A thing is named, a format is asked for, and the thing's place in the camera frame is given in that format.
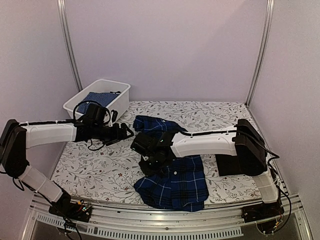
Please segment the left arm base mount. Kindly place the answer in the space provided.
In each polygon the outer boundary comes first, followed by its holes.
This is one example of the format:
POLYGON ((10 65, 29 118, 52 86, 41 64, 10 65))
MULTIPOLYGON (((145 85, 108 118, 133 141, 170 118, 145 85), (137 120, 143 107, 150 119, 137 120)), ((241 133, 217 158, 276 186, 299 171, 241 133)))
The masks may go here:
POLYGON ((77 202, 68 200, 61 203, 54 202, 49 207, 48 212, 66 219, 88 223, 92 215, 92 210, 92 204, 84 202, 84 200, 81 199, 77 202))

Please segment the front aluminium rail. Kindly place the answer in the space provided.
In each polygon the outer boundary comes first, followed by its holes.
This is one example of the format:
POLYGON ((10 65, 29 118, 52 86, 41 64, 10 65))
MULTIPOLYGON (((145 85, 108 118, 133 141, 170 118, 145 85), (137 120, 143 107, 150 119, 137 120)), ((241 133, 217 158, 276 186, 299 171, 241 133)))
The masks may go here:
POLYGON ((24 240, 313 240, 307 216, 297 194, 282 198, 285 210, 276 233, 265 235, 262 220, 245 222, 242 208, 254 200, 208 204, 198 212, 164 211, 144 205, 94 202, 88 222, 76 229, 64 226, 49 213, 49 204, 36 195, 28 209, 24 240))

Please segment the aluminium frame post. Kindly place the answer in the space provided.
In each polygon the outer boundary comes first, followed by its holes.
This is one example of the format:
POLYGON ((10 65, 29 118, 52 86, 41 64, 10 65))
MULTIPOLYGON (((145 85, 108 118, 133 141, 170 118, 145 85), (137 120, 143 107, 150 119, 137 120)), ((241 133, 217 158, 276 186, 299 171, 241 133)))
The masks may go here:
POLYGON ((260 45, 258 49, 258 55, 249 87, 249 91, 246 97, 245 105, 250 108, 255 91, 258 85, 260 73, 262 70, 263 62, 264 62, 264 57, 265 53, 267 50, 268 46, 268 40, 269 40, 269 35, 271 31, 271 26, 272 26, 272 20, 273 20, 273 13, 274 13, 274 7, 275 7, 275 1, 274 0, 267 0, 266 1, 266 10, 265 10, 265 17, 264 17, 264 22, 263 22, 263 28, 262 28, 262 35, 261 35, 261 40, 260 40, 260 45))
POLYGON ((66 1, 65 0, 57 0, 57 8, 59 14, 59 20, 61 24, 62 36, 65 43, 66 53, 69 60, 72 76, 74 79, 75 87, 78 92, 83 90, 83 85, 80 79, 78 66, 72 46, 72 39, 68 24, 68 16, 67 16, 67 9, 66 9, 66 1))

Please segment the floral patterned table mat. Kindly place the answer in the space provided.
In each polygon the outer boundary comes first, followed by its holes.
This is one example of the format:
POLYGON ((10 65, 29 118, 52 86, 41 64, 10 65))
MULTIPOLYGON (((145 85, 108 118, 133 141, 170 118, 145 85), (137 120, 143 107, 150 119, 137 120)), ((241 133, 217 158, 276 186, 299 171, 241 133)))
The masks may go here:
MULTIPOLYGON (((252 120, 243 103, 200 101, 131 101, 120 121, 128 126, 137 115, 158 117, 178 123, 189 132, 210 131, 252 120)), ((70 195, 99 202, 141 205, 134 184, 143 177, 140 156, 127 139, 108 147, 98 141, 68 143, 55 167, 52 180, 70 195)), ((254 181, 245 175, 220 176, 213 155, 202 162, 209 196, 206 205, 231 204, 260 199, 254 181)))

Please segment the blue plaid long sleeve shirt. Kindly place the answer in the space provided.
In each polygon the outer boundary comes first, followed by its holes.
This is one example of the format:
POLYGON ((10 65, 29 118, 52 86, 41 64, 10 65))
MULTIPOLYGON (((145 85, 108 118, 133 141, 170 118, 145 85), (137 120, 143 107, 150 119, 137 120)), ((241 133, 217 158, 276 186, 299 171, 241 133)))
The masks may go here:
POLYGON ((159 173, 142 177, 133 187, 144 204, 163 210, 201 211, 209 197, 200 155, 175 159, 159 173))

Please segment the white plastic bin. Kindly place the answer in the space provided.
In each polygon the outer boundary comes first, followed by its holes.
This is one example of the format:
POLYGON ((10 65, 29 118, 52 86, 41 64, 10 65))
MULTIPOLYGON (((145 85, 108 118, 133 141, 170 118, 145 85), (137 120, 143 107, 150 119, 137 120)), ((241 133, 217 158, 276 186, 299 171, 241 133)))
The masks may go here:
POLYGON ((79 118, 87 112, 90 104, 97 102, 109 111, 117 111, 119 119, 129 109, 130 88, 128 83, 98 79, 65 102, 63 108, 71 118, 79 118))

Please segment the folded black shirt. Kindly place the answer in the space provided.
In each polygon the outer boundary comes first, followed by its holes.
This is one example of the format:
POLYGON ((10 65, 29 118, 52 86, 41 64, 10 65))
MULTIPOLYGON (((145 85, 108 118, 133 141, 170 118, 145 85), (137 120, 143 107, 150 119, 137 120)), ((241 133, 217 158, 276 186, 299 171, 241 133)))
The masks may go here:
POLYGON ((237 156, 216 154, 215 159, 220 177, 240 175, 242 173, 237 156))

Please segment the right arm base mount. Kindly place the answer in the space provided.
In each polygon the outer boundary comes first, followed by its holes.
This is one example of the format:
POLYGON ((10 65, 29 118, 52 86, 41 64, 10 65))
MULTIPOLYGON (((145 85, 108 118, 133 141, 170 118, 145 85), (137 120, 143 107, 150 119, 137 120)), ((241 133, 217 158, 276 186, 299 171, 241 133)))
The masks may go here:
POLYGON ((259 203, 241 208, 244 222, 255 222, 257 229, 264 235, 275 233, 283 220, 284 213, 281 203, 259 203))

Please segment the blue checked shirt in bin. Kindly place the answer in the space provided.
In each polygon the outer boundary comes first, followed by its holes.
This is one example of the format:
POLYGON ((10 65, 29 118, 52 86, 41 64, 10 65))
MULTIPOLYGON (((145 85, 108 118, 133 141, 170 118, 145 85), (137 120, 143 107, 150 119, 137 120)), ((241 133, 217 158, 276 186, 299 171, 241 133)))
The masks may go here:
POLYGON ((81 102, 76 111, 81 114, 85 114, 90 104, 94 104, 97 102, 99 105, 106 107, 108 106, 113 100, 115 100, 119 95, 120 91, 110 91, 110 92, 90 92, 81 102))

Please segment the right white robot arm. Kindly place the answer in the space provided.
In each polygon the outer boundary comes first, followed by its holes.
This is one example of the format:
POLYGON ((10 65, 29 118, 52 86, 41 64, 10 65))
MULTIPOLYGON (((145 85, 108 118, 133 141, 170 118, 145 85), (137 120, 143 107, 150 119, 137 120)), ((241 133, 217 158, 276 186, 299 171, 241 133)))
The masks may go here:
POLYGON ((213 131, 165 131, 159 138, 140 132, 130 148, 147 158, 151 170, 157 170, 174 159, 187 156, 234 157, 241 174, 251 177, 260 192, 262 204, 258 213, 262 218, 269 218, 281 203, 277 173, 267 160, 268 155, 275 159, 279 156, 266 148, 262 137, 246 119, 239 119, 235 125, 213 131))

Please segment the left aluminium frame post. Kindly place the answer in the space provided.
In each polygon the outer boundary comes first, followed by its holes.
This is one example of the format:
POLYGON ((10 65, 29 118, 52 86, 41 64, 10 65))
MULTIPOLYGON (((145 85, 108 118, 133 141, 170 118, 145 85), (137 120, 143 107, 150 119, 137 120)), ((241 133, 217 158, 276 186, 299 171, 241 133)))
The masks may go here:
POLYGON ((66 9, 66 1, 65 0, 57 0, 57 8, 59 14, 59 20, 61 24, 62 36, 65 43, 66 53, 69 60, 72 76, 74 79, 75 87, 78 92, 83 90, 83 85, 80 79, 78 66, 72 46, 72 39, 68 24, 68 16, 67 16, 67 9, 66 9))

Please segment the right aluminium frame post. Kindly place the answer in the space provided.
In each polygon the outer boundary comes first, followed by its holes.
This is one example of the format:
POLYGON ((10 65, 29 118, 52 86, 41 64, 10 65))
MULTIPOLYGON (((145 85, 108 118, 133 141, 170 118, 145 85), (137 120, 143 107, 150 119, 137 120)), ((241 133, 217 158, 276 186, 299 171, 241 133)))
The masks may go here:
POLYGON ((249 91, 246 97, 245 105, 250 108, 255 91, 258 85, 260 73, 262 70, 263 62, 264 62, 264 57, 265 53, 267 50, 268 46, 268 40, 269 40, 269 35, 271 31, 271 26, 272 26, 272 20, 273 20, 273 13, 274 13, 274 7, 275 7, 275 1, 274 0, 267 0, 266 1, 266 10, 265 10, 265 17, 264 17, 264 22, 263 22, 263 28, 262 28, 262 35, 261 35, 261 40, 260 40, 260 45, 258 49, 258 55, 249 87, 249 91))

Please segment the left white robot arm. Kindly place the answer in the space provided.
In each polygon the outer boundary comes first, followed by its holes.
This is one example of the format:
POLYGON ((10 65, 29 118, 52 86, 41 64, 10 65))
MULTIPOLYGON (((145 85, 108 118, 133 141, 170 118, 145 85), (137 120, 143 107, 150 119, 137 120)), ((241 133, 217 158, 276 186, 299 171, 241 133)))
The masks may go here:
POLYGON ((107 147, 131 138, 134 133, 125 123, 117 123, 118 112, 92 101, 82 116, 70 119, 19 122, 9 119, 0 136, 0 164, 4 173, 45 198, 63 216, 74 213, 70 194, 50 180, 28 159, 41 148, 67 143, 98 141, 107 147))

